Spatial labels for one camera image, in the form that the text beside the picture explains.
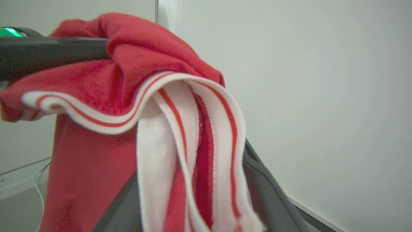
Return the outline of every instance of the red cloth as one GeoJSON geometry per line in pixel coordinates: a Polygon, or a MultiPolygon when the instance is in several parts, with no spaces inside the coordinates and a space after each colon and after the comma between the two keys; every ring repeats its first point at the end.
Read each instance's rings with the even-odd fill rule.
{"type": "MultiPolygon", "coordinates": [[[[202,61],[183,40],[138,17],[110,13],[92,21],[67,20],[51,36],[109,38],[107,50],[112,60],[61,66],[21,79],[0,92],[4,120],[26,117],[28,107],[21,97],[33,90],[67,93],[102,113],[118,116],[131,110],[136,90],[154,73],[189,73],[224,85],[220,72],[202,61]]],[[[34,112],[29,120],[40,114],[34,112]]],[[[194,181],[200,213],[211,226],[212,171],[207,164],[213,152],[209,151],[208,127],[200,130],[197,159],[205,165],[197,166],[194,181]]],[[[66,114],[59,115],[41,231],[91,231],[135,170],[136,127],[120,135],[102,135],[78,125],[66,114]]],[[[173,206],[169,205],[168,213],[173,213],[173,206]]]]}

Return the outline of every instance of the white baseboard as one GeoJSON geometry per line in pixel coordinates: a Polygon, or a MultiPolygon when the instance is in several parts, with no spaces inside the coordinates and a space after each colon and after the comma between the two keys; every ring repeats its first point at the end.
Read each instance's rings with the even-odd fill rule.
{"type": "Polygon", "coordinates": [[[325,217],[324,215],[322,215],[318,211],[312,209],[311,207],[309,207],[305,203],[299,201],[298,199],[296,199],[294,196],[290,195],[289,193],[286,192],[286,195],[289,197],[289,200],[292,202],[292,204],[294,204],[295,206],[297,206],[298,208],[300,208],[301,210],[303,210],[304,212],[306,212],[310,216],[314,217],[316,220],[318,220],[321,223],[325,224],[326,226],[328,226],[332,230],[334,230],[336,232],[349,232],[348,230],[342,228],[337,223],[335,223],[334,221],[332,221],[329,218],[325,217]]]}
{"type": "MultiPolygon", "coordinates": [[[[0,176],[0,201],[34,187],[34,175],[48,161],[45,160],[0,176]]],[[[48,176],[49,168],[47,167],[40,178],[39,184],[45,183],[48,180],[48,176]]]]}

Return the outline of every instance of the green light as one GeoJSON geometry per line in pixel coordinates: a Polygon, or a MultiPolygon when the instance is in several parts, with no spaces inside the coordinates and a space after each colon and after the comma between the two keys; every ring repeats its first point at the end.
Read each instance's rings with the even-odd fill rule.
{"type": "Polygon", "coordinates": [[[15,37],[23,37],[19,32],[17,32],[16,30],[14,30],[13,28],[10,27],[5,27],[4,29],[6,29],[8,32],[10,32],[11,34],[13,34],[15,37]]]}

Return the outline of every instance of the white cable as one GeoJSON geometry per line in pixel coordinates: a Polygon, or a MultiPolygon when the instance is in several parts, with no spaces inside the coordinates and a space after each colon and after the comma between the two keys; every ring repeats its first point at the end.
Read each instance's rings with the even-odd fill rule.
{"type": "Polygon", "coordinates": [[[36,177],[37,177],[37,175],[39,175],[40,172],[43,173],[43,171],[47,168],[47,166],[50,164],[51,161],[52,161],[52,160],[49,160],[49,162],[47,162],[47,164],[44,165],[44,166],[34,175],[34,177],[33,177],[34,187],[36,188],[37,192],[39,193],[40,201],[42,202],[42,217],[41,217],[41,219],[40,219],[40,223],[39,223],[39,226],[37,227],[36,232],[39,232],[39,230],[40,230],[40,225],[42,224],[42,219],[43,219],[43,214],[44,214],[44,200],[43,200],[43,195],[42,195],[42,193],[40,192],[39,187],[37,186],[38,183],[36,183],[36,177]]]}

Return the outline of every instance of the white wall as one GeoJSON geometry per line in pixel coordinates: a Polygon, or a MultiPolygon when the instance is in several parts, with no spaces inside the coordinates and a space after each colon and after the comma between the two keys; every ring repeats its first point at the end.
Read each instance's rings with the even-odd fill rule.
{"type": "MultiPolygon", "coordinates": [[[[122,12],[155,21],[156,0],[1,0],[0,26],[28,27],[50,34],[61,21],[90,20],[106,12],[122,12]]],[[[50,157],[55,116],[37,122],[0,120],[0,174],[50,157]]]]}
{"type": "Polygon", "coordinates": [[[159,23],[223,72],[286,192],[412,231],[412,1],[160,0],[159,23]]]}

